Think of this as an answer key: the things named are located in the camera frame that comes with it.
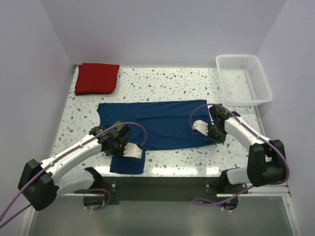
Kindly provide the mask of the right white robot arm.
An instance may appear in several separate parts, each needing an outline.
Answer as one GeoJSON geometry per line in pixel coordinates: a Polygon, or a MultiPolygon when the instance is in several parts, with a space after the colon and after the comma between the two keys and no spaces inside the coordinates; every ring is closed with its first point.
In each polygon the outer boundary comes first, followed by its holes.
{"type": "Polygon", "coordinates": [[[233,136],[247,151],[246,167],[221,172],[215,188],[218,192],[231,193],[237,186],[250,183],[253,187],[282,184],[289,176],[284,144],[271,140],[253,128],[237,112],[228,112],[221,104],[209,108],[212,122],[195,121],[193,126],[206,140],[221,144],[226,135],[233,136]]]}

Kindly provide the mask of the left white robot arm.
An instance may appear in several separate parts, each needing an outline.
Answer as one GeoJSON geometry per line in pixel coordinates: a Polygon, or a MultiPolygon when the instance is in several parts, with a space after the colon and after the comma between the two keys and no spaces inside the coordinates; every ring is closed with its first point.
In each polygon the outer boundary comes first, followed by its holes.
{"type": "Polygon", "coordinates": [[[112,126],[96,126],[59,154],[40,162],[28,161],[18,183],[19,191],[36,211],[47,208],[58,196],[67,193],[83,189],[98,192],[102,187],[102,176],[93,167],[86,167],[76,176],[70,176],[68,172],[102,152],[123,158],[140,158],[142,149],[129,141],[129,133],[130,123],[121,120],[112,126]]]}

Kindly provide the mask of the blue t shirt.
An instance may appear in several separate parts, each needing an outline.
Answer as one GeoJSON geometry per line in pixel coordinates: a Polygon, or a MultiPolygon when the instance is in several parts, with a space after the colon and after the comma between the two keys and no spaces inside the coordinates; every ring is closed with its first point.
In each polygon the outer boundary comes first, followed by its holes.
{"type": "Polygon", "coordinates": [[[129,122],[132,143],[146,150],[173,150],[214,145],[202,134],[193,134],[189,118],[209,122],[206,100],[100,103],[97,112],[100,125],[116,121],[129,122]]]}

